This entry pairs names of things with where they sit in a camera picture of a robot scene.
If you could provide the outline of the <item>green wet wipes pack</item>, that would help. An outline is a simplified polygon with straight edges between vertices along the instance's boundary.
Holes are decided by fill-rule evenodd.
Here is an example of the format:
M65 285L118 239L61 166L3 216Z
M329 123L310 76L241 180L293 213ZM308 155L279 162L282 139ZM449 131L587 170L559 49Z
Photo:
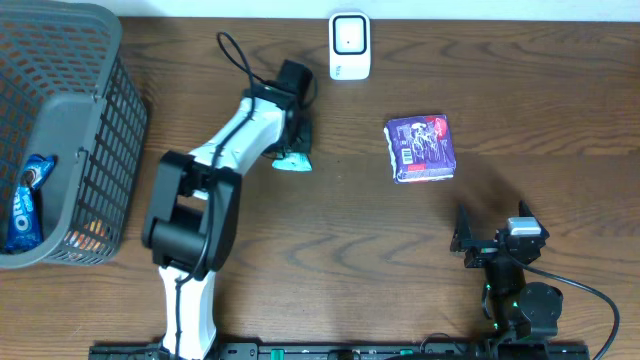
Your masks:
M311 172L312 164L305 153L290 152L276 158L272 167L280 171Z

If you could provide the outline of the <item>purple Carefree pad pack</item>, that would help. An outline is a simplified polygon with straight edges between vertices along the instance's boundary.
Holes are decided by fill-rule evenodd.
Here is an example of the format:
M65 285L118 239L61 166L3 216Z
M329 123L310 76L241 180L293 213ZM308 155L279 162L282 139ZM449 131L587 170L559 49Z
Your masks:
M446 115L392 119L385 124L383 132L396 184L454 177L457 161Z

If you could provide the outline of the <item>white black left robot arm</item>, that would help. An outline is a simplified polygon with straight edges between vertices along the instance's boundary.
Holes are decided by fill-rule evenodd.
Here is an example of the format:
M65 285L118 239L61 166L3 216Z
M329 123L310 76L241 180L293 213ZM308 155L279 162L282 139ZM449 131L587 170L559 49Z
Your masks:
M172 359L203 359L217 328L217 272L233 247L242 181L263 155L308 153L310 84L267 81L248 88L233 117L190 153L169 151L157 168L142 242L164 283Z

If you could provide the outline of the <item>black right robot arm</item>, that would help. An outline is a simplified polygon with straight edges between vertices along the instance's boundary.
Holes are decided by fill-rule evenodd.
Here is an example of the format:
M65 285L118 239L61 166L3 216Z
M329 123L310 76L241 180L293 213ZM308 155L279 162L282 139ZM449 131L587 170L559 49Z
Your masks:
M480 240L460 207L450 250L464 255L465 267L484 271L481 303L498 333L509 341L546 340L558 334L563 294L546 283L525 279L524 267L541 256L549 232L525 202L519 203L518 210L492 239Z

